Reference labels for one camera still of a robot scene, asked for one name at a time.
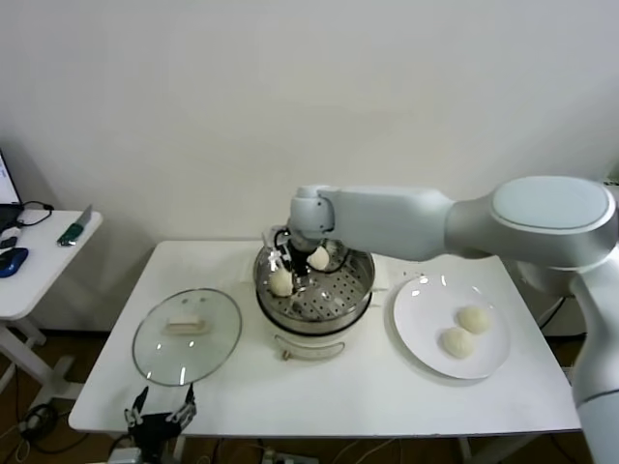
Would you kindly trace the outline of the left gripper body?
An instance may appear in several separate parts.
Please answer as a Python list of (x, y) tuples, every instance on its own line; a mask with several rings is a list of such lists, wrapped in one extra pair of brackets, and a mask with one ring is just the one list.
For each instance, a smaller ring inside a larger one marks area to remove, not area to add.
[(129, 435), (140, 451), (141, 463), (179, 463), (166, 447), (170, 441), (180, 437), (182, 427), (178, 421), (167, 418), (166, 413), (147, 415), (140, 423), (129, 427)]

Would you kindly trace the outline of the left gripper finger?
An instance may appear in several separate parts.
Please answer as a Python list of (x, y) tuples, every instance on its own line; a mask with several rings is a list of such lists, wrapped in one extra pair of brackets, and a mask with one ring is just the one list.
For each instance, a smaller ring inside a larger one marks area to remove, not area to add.
[(149, 387), (146, 386), (134, 399), (132, 406), (124, 410), (124, 417), (127, 427), (135, 427), (143, 423), (141, 411), (146, 401), (148, 392)]
[(173, 413), (170, 413), (165, 420), (175, 424), (190, 424), (196, 415), (195, 396), (193, 384), (190, 384), (183, 405)]

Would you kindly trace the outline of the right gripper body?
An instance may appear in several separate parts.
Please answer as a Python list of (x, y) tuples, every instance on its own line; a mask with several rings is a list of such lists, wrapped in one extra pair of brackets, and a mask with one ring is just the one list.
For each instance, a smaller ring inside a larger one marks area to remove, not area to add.
[(291, 238), (288, 238), (285, 245), (283, 258), (284, 267), (296, 277), (307, 277), (309, 275), (307, 252), (297, 249)]

